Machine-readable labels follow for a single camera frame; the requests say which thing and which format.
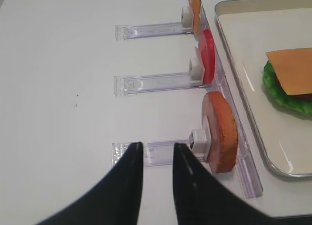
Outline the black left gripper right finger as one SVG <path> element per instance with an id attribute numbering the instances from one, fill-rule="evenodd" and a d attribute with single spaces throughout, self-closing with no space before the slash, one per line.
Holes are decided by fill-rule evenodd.
<path id="1" fill-rule="evenodd" d="M 268 217 L 217 181 L 181 143 L 174 145 L 173 192 L 180 225 L 266 225 Z"/>

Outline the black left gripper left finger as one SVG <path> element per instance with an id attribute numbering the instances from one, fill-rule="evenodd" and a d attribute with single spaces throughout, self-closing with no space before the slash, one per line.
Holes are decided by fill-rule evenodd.
<path id="1" fill-rule="evenodd" d="M 89 192 L 42 225 L 135 225 L 143 185 L 143 144 L 131 143 L 117 164 Z"/>

